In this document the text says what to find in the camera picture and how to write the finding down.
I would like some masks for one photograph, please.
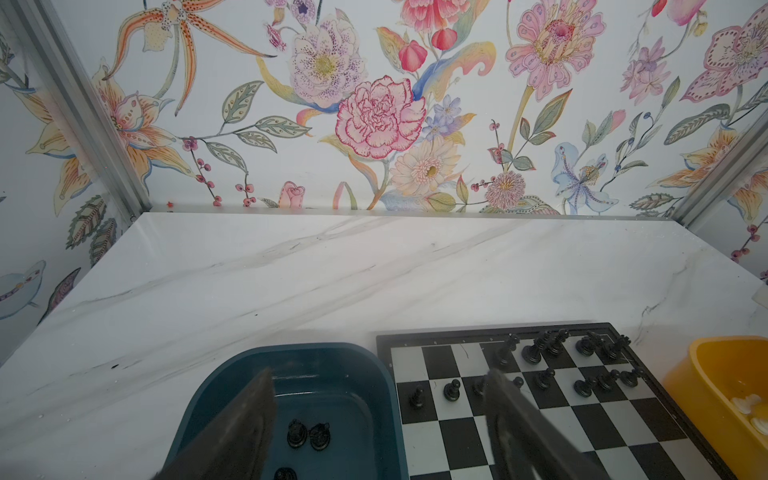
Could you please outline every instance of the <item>marble countertop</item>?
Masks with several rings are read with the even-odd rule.
[[[256,346],[610,322],[662,379],[693,339],[765,334],[761,285],[668,221],[144,214],[0,368],[0,478],[150,478]]]

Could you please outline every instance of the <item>floral wallpaper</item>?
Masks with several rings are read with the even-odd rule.
[[[96,264],[123,220],[0,31],[0,365]]]
[[[169,209],[665,217],[768,101],[760,0],[55,7]]]

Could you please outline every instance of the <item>black square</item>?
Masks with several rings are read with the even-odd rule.
[[[483,378],[485,377],[484,376],[462,377],[464,390],[467,392],[467,400],[469,401],[469,407],[472,409],[472,415],[476,417],[479,417],[480,415],[485,415],[485,408],[483,408],[484,397],[482,395],[478,395],[477,393],[475,393],[475,389],[474,389],[475,384]]]
[[[441,420],[440,432],[451,470],[488,464],[475,419]]]
[[[619,400],[626,400],[627,396],[624,394],[624,391],[619,387],[619,385],[616,384],[616,380],[613,380],[608,375],[608,369],[606,369],[604,366],[582,366],[579,369],[579,372],[584,376],[584,378],[589,377],[597,377],[599,375],[604,375],[607,379],[609,379],[609,383],[613,386],[613,389],[610,392],[606,392],[600,386],[596,386],[592,389],[592,392],[594,392],[594,395],[600,400],[601,402],[618,402]]]
[[[424,406],[420,409],[411,407],[411,396],[416,391],[416,387],[424,389]],[[397,384],[397,401],[400,404],[400,418],[402,424],[419,422],[434,422],[437,420],[435,411],[435,401],[432,399],[432,389],[429,388],[429,382],[404,382]]]
[[[498,349],[502,348],[503,346],[504,346],[504,342],[480,344],[480,348],[482,349],[482,354],[485,356],[485,361],[488,363],[488,367],[491,369],[499,369],[504,373],[519,372],[520,367],[518,366],[518,363],[515,360],[514,356],[509,357],[509,363],[507,363],[506,365],[501,366],[498,364],[498,358],[496,357],[496,353],[498,352]]]
[[[533,394],[534,400],[536,400],[538,408],[553,409],[554,407],[567,407],[568,400],[565,398],[565,395],[563,395],[562,390],[560,390],[557,380],[549,379],[549,388],[546,390],[542,390],[536,386],[535,378],[540,372],[541,371],[522,373],[525,377],[525,383],[528,385],[528,388],[531,389],[531,393]]]
[[[422,353],[430,380],[458,377],[458,367],[450,345],[423,346]]]
[[[593,403],[571,408],[595,450],[613,449],[626,445],[602,405]]]
[[[648,478],[685,480],[672,459],[658,443],[634,445],[629,448]]]
[[[680,440],[686,438],[683,431],[674,421],[659,399],[631,400],[634,409],[659,442]]]

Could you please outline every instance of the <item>chessboard border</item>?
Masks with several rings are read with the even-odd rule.
[[[595,332],[599,335],[607,335],[611,342],[616,342],[619,338],[619,332],[610,323],[566,323],[566,324],[548,324],[534,325],[527,324],[521,326],[510,325],[506,328],[492,329],[462,329],[462,330],[439,330],[433,332],[413,332],[413,333],[395,333],[389,335],[376,336],[376,352],[379,359],[384,363],[387,371],[395,379],[395,373],[392,368],[392,348],[404,346],[434,346],[450,345],[452,340],[460,338],[463,343],[486,343],[503,342],[509,333],[514,333],[521,339],[533,339],[542,331],[568,329],[571,336],[585,336],[587,332]],[[673,419],[686,436],[694,443],[714,471],[725,480],[738,480],[728,465],[723,461],[720,455],[712,448],[712,445],[699,432],[699,429],[691,422],[683,410],[677,405],[672,397],[667,393],[656,377],[650,373],[650,370],[640,360],[632,348],[624,348],[624,358],[636,367],[645,371],[643,377],[650,387],[650,390],[659,399],[667,411],[672,414]]]

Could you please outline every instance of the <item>white chess piece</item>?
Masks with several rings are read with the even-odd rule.
[[[742,412],[744,415],[749,415],[750,412],[752,412],[752,407],[762,402],[763,399],[761,399],[759,395],[755,395],[753,393],[752,395],[747,396],[745,399],[732,398],[730,401],[731,403],[733,403],[733,406],[735,406],[739,412]]]

